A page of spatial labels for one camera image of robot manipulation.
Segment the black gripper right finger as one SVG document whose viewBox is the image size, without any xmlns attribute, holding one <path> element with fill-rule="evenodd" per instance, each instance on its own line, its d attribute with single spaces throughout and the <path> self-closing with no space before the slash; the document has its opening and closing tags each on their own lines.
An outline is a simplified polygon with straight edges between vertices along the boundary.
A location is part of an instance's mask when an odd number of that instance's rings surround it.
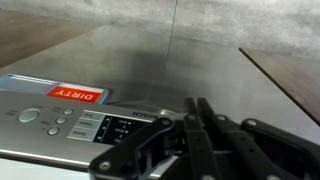
<svg viewBox="0 0 320 180">
<path fill-rule="evenodd" d="M 254 118 L 237 124 L 197 100 L 198 112 L 226 180 L 320 180 L 320 146 Z"/>
</svg>

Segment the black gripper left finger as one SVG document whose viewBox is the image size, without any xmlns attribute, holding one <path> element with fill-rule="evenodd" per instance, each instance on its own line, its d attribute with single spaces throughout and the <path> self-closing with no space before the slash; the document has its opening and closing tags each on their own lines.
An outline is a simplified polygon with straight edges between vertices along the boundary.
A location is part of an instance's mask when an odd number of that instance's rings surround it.
<svg viewBox="0 0 320 180">
<path fill-rule="evenodd" d="M 158 180 L 218 180 L 210 138 L 200 119 L 200 106 L 185 100 L 186 113 L 177 120 L 161 117 L 89 164 L 90 180 L 147 180 L 161 165 Z"/>
</svg>

